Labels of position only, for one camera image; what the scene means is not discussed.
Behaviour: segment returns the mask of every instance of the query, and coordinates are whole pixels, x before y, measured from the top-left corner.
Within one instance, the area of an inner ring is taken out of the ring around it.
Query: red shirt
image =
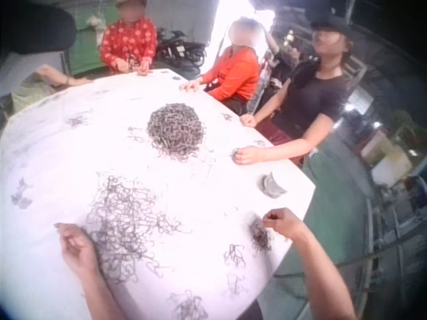
[[[117,58],[139,65],[142,61],[150,64],[157,47],[157,30],[149,19],[141,19],[132,25],[123,21],[112,23],[104,33],[101,44],[101,61],[110,67],[112,73],[119,71],[112,66]]]
[[[250,100],[254,95],[260,79],[260,66],[252,48],[241,48],[232,54],[228,47],[220,60],[203,76],[203,83],[211,83],[218,79],[220,86],[208,93],[222,101],[237,93]]]

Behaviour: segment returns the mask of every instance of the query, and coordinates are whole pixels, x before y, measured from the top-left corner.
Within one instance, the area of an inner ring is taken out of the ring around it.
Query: small metal container
[[[274,171],[263,178],[262,188],[264,194],[273,199],[277,199],[287,192],[282,186],[280,186],[278,174]]]

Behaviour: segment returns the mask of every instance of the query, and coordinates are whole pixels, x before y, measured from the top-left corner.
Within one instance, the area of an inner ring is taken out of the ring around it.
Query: black t-shirt
[[[291,55],[286,53],[282,48],[280,48],[279,52],[274,56],[274,59],[278,60],[279,64],[272,70],[270,78],[277,79],[284,84],[286,80],[289,79],[299,61],[291,57]]]
[[[300,63],[291,76],[288,95],[273,123],[292,139],[299,139],[321,113],[334,122],[348,98],[344,76],[316,78],[318,63]]]

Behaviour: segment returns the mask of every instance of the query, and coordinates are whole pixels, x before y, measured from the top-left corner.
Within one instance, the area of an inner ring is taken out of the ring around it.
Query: metal cup
[[[285,189],[280,187],[280,185],[274,179],[274,174],[272,172],[264,177],[262,181],[262,187],[264,194],[273,199],[277,199],[287,192]]]

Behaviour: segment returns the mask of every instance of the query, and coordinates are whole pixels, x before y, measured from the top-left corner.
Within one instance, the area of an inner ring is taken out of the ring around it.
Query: white tablecloth
[[[131,190],[131,201],[155,220],[141,213],[130,222],[151,226],[131,238],[143,257],[104,265],[130,319],[180,319],[188,309],[191,319],[235,319],[260,294],[291,243],[268,231],[271,250],[263,250],[251,230],[276,207],[303,219],[314,184],[290,161],[237,166],[234,149],[270,144],[206,93],[180,92],[183,82],[168,70],[107,77],[10,119],[1,138],[0,298],[13,318],[89,319],[53,224],[76,223],[95,235],[94,208],[111,184]],[[199,153],[186,163],[159,155],[145,130],[167,103],[193,107],[205,127]],[[257,182],[277,167],[292,188],[273,200]]]

